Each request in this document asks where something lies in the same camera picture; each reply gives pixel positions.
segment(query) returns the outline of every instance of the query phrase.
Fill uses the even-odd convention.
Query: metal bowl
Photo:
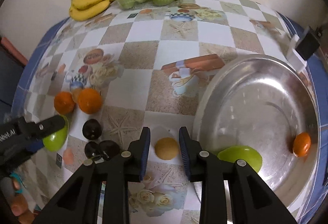
[[[288,207],[314,169],[318,123],[314,101],[292,68],[270,56],[247,55],[224,66],[208,85],[192,138],[215,154],[233,145],[256,149],[263,158],[259,175]],[[305,131],[311,148],[297,158],[292,144]]]

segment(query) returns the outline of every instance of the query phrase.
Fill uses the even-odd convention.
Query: pink object
[[[66,148],[63,154],[63,160],[66,165],[72,165],[74,162],[73,151],[70,147]]]
[[[27,59],[20,53],[14,45],[5,37],[1,38],[1,45],[3,45],[10,54],[17,58],[23,65],[27,65]]]

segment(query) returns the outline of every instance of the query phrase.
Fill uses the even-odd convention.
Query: orange
[[[86,114],[94,114],[98,112],[102,106],[100,94],[92,88],[83,89],[77,101],[80,109]]]
[[[293,153],[301,157],[307,155],[311,146],[311,138],[307,132],[300,133],[296,136],[293,143]]]
[[[60,92],[55,96],[55,110],[59,114],[65,115],[73,111],[75,103],[70,92]]]

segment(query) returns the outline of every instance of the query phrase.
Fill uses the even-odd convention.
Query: tablecloth
[[[88,140],[82,125],[96,118],[103,127],[101,139],[116,141],[123,149],[138,139],[143,126],[151,130],[145,179],[129,185],[131,223],[198,223],[200,202],[184,175],[181,158],[160,160],[154,144],[162,137],[177,139],[181,126],[192,131],[201,95],[225,63],[251,53],[286,62],[290,31],[277,12],[250,0],[184,0],[183,4],[163,8],[149,4],[131,11],[113,4],[86,22],[66,19],[48,31],[55,36],[43,38],[23,73],[13,113],[35,122],[52,116],[54,96],[69,91],[74,82],[99,90],[104,106],[94,115],[75,109],[63,148],[58,153],[41,149],[19,168],[41,208],[85,159]],[[209,60],[214,61],[211,69],[204,64]],[[190,66],[200,61],[201,66]],[[311,75],[304,70],[301,76],[315,97]],[[56,158],[66,147],[72,148],[74,163],[62,163],[60,168]],[[312,187],[310,181],[304,196],[291,207],[296,219]],[[169,204],[154,202],[161,195]]]

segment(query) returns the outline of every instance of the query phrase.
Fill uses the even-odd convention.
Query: green apple in bowl
[[[245,160],[257,173],[262,167],[262,156],[254,148],[247,145],[234,145],[220,153],[218,158],[234,163],[236,160]]]

